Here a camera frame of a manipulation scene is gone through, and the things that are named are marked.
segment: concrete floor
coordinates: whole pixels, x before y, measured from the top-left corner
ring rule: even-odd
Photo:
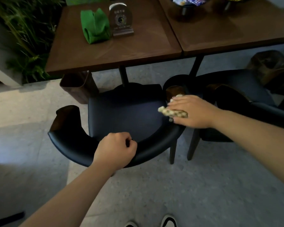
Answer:
[[[206,56],[198,75],[246,67],[258,51],[284,45]],[[188,74],[194,58],[127,68],[129,81],[164,82]],[[118,70],[93,74],[102,90],[121,84]],[[84,167],[70,163],[53,146],[47,131],[55,111],[80,107],[87,131],[87,106],[59,87],[59,80],[27,84],[19,89],[0,85],[0,218],[25,211],[29,217]],[[169,151],[109,179],[82,226],[123,226],[135,219],[158,226],[166,213],[179,226],[284,226],[284,184],[234,143],[201,141],[192,161],[186,154],[192,135],[179,138],[175,164]]]

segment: person's left hand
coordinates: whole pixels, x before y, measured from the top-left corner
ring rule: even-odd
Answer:
[[[98,145],[94,163],[106,164],[114,171],[124,168],[133,159],[137,142],[131,139],[128,132],[109,133]]]

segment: shoe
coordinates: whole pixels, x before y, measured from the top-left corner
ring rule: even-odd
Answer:
[[[135,222],[129,221],[124,227],[138,227],[138,225]]]
[[[176,219],[172,215],[165,215],[162,220],[161,227],[177,227]]]

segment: table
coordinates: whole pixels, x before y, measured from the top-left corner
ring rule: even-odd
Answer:
[[[284,11],[267,0],[250,0],[236,11],[216,14],[212,1],[194,9],[187,21],[178,21],[177,6],[159,0],[181,45],[183,57],[196,57],[196,76],[204,55],[284,43]]]
[[[134,35],[89,45],[83,35],[80,12],[101,8],[107,15],[112,3],[125,3],[133,14]],[[91,72],[176,59],[182,49],[158,0],[117,0],[64,7],[46,64],[49,74]]]

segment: person's right hand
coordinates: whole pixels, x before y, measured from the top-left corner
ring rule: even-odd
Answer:
[[[213,127],[213,121],[223,111],[195,95],[173,97],[173,100],[167,108],[188,113],[188,118],[174,117],[174,123],[193,128]]]
[[[126,140],[129,142],[129,147],[126,146]],[[99,142],[94,163],[100,163],[116,171],[129,164],[136,150],[137,142],[131,139],[128,132],[109,133]]]

